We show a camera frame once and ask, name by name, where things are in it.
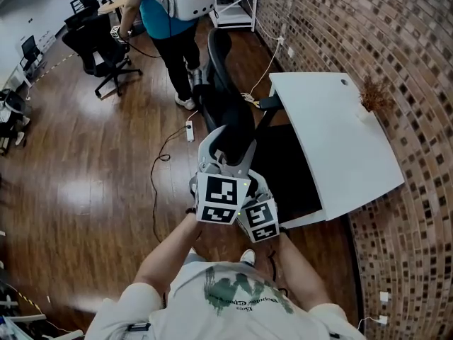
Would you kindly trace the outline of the white metal shelf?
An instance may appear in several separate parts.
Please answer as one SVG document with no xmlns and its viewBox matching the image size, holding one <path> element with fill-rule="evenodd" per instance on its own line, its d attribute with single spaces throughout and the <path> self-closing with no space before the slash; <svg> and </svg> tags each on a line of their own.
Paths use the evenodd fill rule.
<svg viewBox="0 0 453 340">
<path fill-rule="evenodd" d="M 215 28 L 246 28 L 253 32 L 256 10 L 257 0 L 215 0 L 209 17 Z"/>
</svg>

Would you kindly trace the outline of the black office chair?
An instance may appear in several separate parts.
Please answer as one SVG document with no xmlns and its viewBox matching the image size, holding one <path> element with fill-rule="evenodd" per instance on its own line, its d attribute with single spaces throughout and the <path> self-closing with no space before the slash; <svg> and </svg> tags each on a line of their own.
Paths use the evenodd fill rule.
<svg viewBox="0 0 453 340">
<path fill-rule="evenodd" d="M 276 112 L 283 109 L 283 104 L 276 94 L 262 99 L 258 109 L 265 115 L 255 127 L 251 107 L 227 71 L 226 58 L 231 46 L 231 38 L 226 31 L 214 28 L 209 32 L 208 61 L 201 70 L 201 80 L 194 84 L 193 94 L 207 130 L 212 132 L 225 127 L 209 153 L 221 152 L 226 164 L 236 166 L 256 138 L 257 131 L 270 124 Z"/>
</svg>

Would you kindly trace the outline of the person's right forearm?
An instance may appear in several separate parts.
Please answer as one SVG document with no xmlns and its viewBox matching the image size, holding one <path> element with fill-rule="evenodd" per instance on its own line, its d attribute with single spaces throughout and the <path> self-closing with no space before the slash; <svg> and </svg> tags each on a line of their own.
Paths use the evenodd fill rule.
<svg viewBox="0 0 453 340">
<path fill-rule="evenodd" d="M 278 256 L 287 286 L 303 310 L 331 303 L 322 278 L 284 232 L 279 235 Z"/>
</svg>

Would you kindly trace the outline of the yellow black floor tape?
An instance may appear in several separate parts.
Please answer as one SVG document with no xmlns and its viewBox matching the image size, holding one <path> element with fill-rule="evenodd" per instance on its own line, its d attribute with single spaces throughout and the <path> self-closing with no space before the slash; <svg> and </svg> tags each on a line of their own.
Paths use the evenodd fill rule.
<svg viewBox="0 0 453 340">
<path fill-rule="evenodd" d="M 60 60 L 58 63 L 54 64 L 53 66 L 51 66 L 47 71 L 45 71 L 44 73 L 42 73 L 34 82 L 32 85 L 35 85 L 36 83 L 39 82 L 39 80 L 41 80 L 42 78 L 44 78 L 46 75 L 48 75 L 52 70 L 54 70 L 55 68 L 57 68 L 59 65 L 61 65 L 62 63 L 66 62 L 67 60 L 69 60 L 70 58 L 72 58 L 74 55 L 78 55 L 76 53 L 71 53 L 70 55 L 67 55 L 64 59 Z"/>
</svg>

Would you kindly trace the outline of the black mesh chair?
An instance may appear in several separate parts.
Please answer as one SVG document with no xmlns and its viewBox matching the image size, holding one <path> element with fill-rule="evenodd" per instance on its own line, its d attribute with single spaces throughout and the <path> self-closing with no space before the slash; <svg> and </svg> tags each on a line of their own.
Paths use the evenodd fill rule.
<svg viewBox="0 0 453 340">
<path fill-rule="evenodd" d="M 21 45 L 23 57 L 20 61 L 22 70 L 25 73 L 36 70 L 43 60 L 43 53 L 38 48 L 35 37 L 32 35 Z"/>
</svg>

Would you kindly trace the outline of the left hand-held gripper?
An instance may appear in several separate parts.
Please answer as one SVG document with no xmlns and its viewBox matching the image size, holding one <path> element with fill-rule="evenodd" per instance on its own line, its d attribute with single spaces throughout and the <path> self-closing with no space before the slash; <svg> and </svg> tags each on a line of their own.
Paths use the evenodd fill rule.
<svg viewBox="0 0 453 340">
<path fill-rule="evenodd" d="M 236 164 L 225 164 L 224 152 L 217 142 L 223 125 L 206 136 L 198 148 L 197 173 L 190 182 L 195 195 L 199 222 L 231 225 L 242 207 L 251 201 L 249 171 L 256 150 L 253 140 Z"/>
</svg>

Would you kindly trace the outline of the person's beige printed shirt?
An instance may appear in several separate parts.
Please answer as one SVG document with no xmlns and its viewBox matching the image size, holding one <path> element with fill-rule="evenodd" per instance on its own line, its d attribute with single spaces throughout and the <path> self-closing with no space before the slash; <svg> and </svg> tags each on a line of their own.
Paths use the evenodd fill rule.
<svg viewBox="0 0 453 340">
<path fill-rule="evenodd" d="M 194 261 L 171 284 L 167 304 L 146 283 L 129 285 L 102 304 L 85 340 L 366 340 L 341 307 L 308 312 L 257 270 Z"/>
</svg>

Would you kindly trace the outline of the person's left forearm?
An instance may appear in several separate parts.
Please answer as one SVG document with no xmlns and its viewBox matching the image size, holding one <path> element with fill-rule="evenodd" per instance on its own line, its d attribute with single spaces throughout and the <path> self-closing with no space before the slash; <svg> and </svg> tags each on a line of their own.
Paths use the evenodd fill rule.
<svg viewBox="0 0 453 340">
<path fill-rule="evenodd" d="M 195 213 L 188 213 L 183 221 L 142 262 L 135 283 L 146 283 L 162 296 L 178 275 L 190 249 L 200 236 L 203 223 Z"/>
</svg>

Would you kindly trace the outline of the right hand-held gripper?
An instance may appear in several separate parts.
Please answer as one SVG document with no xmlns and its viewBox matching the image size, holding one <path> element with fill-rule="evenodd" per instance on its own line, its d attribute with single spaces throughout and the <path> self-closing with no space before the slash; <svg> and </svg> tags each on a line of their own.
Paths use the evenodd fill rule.
<svg viewBox="0 0 453 340">
<path fill-rule="evenodd" d="M 236 219 L 251 242 L 257 243 L 280 233 L 277 205 L 263 176 L 250 170 L 248 177 L 251 182 Z"/>
</svg>

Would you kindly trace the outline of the dried plant in white pot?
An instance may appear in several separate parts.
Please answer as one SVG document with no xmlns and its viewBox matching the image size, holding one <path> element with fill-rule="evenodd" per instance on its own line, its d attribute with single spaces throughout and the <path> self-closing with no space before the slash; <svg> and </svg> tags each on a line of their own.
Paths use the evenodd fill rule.
<svg viewBox="0 0 453 340">
<path fill-rule="evenodd" d="M 390 111 L 394 108 L 394 99 L 389 94 L 389 83 L 384 79 L 373 80 L 370 74 L 364 79 L 359 93 L 359 105 L 356 116 L 362 122 L 371 114 Z"/>
</svg>

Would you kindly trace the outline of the white desk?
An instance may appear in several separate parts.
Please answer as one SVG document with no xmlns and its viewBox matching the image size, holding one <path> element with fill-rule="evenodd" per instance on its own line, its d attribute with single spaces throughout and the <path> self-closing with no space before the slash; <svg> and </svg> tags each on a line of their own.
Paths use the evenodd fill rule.
<svg viewBox="0 0 453 340">
<path fill-rule="evenodd" d="M 404 182 L 394 151 L 346 73 L 269 75 L 298 137 L 321 209 L 283 223 L 286 229 L 334 220 Z"/>
</svg>

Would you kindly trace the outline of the black swivel chair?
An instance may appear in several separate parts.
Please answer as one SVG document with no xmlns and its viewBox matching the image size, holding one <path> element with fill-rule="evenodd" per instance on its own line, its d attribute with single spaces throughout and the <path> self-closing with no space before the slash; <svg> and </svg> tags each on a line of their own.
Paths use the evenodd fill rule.
<svg viewBox="0 0 453 340">
<path fill-rule="evenodd" d="M 114 81 L 117 94 L 122 94 L 118 81 L 120 75 L 143 75 L 141 69 L 125 68 L 132 64 L 129 48 L 118 42 L 110 31 L 110 19 L 103 14 L 87 18 L 80 27 L 68 30 L 62 37 L 63 43 L 82 59 L 85 73 L 103 80 L 94 91 L 98 98 L 101 97 L 100 89 L 109 81 Z"/>
</svg>

